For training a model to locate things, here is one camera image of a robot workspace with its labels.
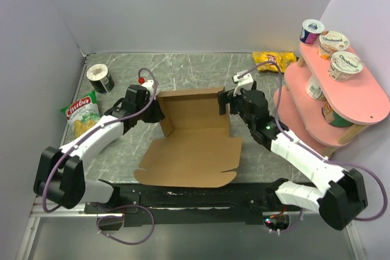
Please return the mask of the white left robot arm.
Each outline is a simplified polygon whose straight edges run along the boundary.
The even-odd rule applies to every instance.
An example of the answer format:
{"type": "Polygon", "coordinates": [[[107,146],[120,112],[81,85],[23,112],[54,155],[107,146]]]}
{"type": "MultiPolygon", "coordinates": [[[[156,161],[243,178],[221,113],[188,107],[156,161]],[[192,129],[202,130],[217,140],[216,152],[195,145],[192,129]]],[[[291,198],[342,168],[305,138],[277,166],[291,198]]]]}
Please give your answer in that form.
{"type": "Polygon", "coordinates": [[[115,212],[121,204],[120,188],[104,180],[86,180],[84,167],[138,121],[153,124],[164,117],[156,82],[148,80],[142,85],[130,85],[125,97],[115,102],[91,129],[59,149],[44,149],[34,193],[67,209],[80,203],[98,203],[106,212],[115,212]]]}

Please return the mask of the brown cardboard box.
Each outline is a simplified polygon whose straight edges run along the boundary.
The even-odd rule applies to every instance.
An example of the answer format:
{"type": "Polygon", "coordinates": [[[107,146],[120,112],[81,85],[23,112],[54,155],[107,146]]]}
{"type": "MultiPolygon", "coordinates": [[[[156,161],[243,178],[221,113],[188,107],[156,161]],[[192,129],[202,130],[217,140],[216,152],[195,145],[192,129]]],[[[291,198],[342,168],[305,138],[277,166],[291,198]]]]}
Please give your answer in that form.
{"type": "Polygon", "coordinates": [[[218,188],[237,175],[243,139],[230,134],[230,117],[219,113],[217,88],[161,91],[162,139],[144,154],[135,179],[145,185],[218,188]]]}

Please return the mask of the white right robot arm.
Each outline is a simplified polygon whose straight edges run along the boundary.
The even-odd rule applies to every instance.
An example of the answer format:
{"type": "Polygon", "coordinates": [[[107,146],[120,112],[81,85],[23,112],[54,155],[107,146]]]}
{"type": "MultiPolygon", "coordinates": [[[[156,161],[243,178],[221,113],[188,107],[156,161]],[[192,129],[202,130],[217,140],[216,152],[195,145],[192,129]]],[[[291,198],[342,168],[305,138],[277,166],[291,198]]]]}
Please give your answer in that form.
{"type": "Polygon", "coordinates": [[[356,169],[330,164],[287,126],[269,114],[268,102],[259,90],[218,92],[219,114],[237,114],[253,139],[284,158],[306,176],[312,186],[280,178],[268,187],[266,203],[280,210],[294,205],[314,211],[336,230],[344,229],[368,205],[363,176],[356,169]]]}

